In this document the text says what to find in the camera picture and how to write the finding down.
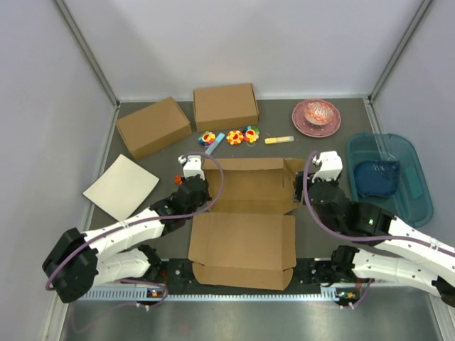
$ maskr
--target brown box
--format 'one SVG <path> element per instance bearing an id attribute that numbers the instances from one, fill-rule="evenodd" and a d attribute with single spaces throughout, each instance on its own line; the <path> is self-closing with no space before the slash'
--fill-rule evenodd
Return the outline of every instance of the brown box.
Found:
<path id="1" fill-rule="evenodd" d="M 190 122 L 172 97 L 117 120 L 117 128 L 135 160 L 187 136 Z"/>
<path id="2" fill-rule="evenodd" d="M 245 128 L 258 124 L 252 84 L 194 90 L 194 117 L 198 131 Z"/>
<path id="3" fill-rule="evenodd" d="M 188 258 L 202 284 L 284 290 L 296 265 L 295 219 L 285 215 L 293 201 L 295 158 L 219 160 L 225 186 L 210 213 L 194 217 Z M 203 166 L 210 196 L 220 187 L 220 172 Z"/>

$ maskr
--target yellow tube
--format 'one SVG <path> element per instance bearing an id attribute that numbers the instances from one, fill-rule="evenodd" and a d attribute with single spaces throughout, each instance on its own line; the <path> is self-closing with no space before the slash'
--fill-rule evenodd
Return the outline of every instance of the yellow tube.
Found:
<path id="1" fill-rule="evenodd" d="M 264 140 L 265 144 L 282 144 L 283 142 L 292 142 L 293 136 L 269 137 Z"/>

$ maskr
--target blue marker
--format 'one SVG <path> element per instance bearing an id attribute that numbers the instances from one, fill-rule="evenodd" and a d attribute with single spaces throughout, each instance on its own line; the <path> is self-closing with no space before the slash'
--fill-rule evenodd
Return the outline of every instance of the blue marker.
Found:
<path id="1" fill-rule="evenodd" d="M 216 147 L 218 147 L 218 144 L 225 138 L 225 135 L 223 133 L 220 133 L 218 136 L 216 136 L 216 139 L 214 142 L 205 150 L 205 153 L 208 155 L 211 155 L 212 152 L 215 150 Z"/>

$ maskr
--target blue plastic bin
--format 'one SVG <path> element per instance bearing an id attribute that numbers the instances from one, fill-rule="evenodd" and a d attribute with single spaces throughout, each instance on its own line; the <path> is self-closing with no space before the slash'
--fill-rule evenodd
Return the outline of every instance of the blue plastic bin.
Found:
<path id="1" fill-rule="evenodd" d="M 361 133 L 347 143 L 348 172 L 352 198 L 380 206 L 412 227 L 421 227 L 433 216 L 432 199 L 414 146 L 395 134 Z M 362 197 L 354 180 L 354 168 L 362 161 L 399 161 L 401 165 L 397 192 L 391 197 Z"/>

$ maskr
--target cardboard box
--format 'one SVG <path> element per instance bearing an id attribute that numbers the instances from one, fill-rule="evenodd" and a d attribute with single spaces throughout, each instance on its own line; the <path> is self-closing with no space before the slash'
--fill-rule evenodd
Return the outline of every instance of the cardboard box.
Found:
<path id="1" fill-rule="evenodd" d="M 219 160 L 225 187 L 210 213 L 194 217 L 188 258 L 203 284 L 284 290 L 296 266 L 293 158 Z M 220 187 L 215 164 L 204 163 L 210 196 Z"/>
<path id="2" fill-rule="evenodd" d="M 135 160 L 192 133 L 189 120 L 172 97 L 117 120 L 117 128 Z"/>
<path id="3" fill-rule="evenodd" d="M 259 114 L 252 84 L 194 90 L 194 117 L 199 132 L 258 124 Z"/>

